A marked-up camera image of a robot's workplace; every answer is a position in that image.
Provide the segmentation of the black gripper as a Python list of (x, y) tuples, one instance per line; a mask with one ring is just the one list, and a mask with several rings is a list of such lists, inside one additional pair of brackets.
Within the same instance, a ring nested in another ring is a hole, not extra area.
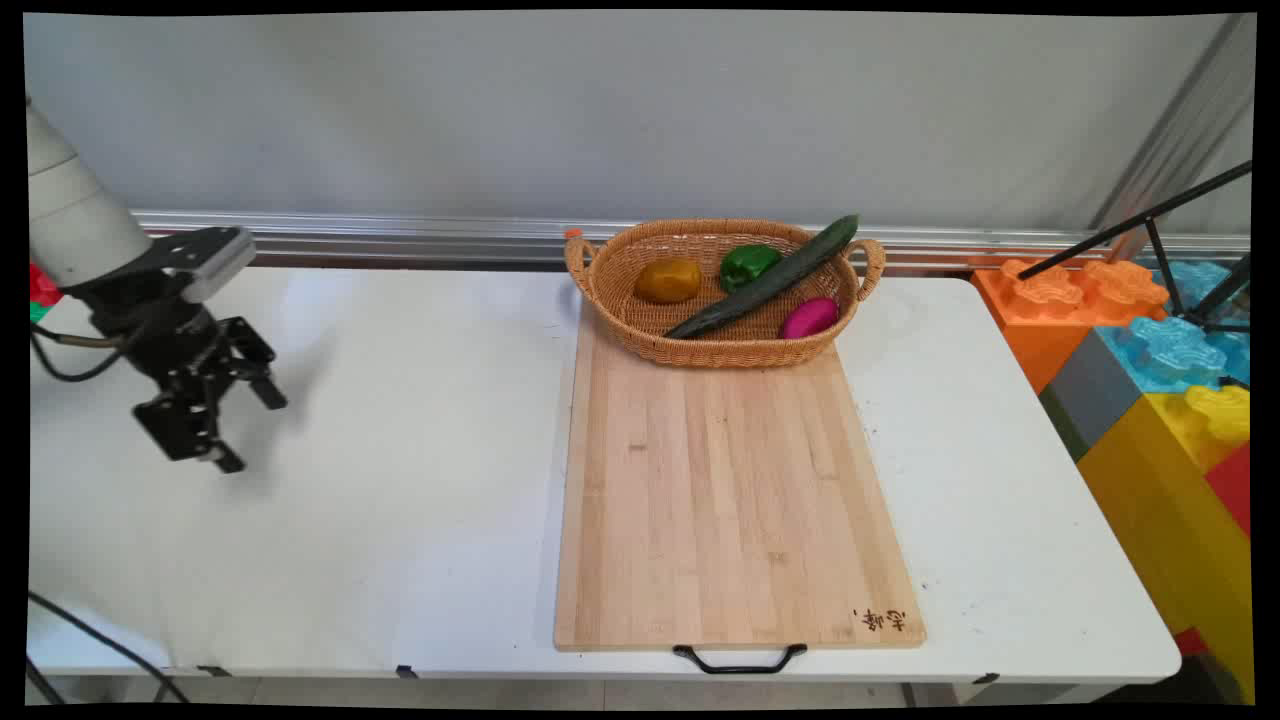
[(274, 380), (275, 351), (242, 316), (216, 318), (202, 304), (178, 296), (143, 301), (92, 295), (90, 323), (101, 336), (119, 341), (109, 355), (113, 361), (124, 360), (161, 392), (196, 402), (160, 395), (132, 409), (172, 461), (212, 462), (225, 474), (246, 469), (221, 438), (219, 406), (202, 402), (207, 387), (219, 400), (237, 378), (269, 410), (289, 404)]

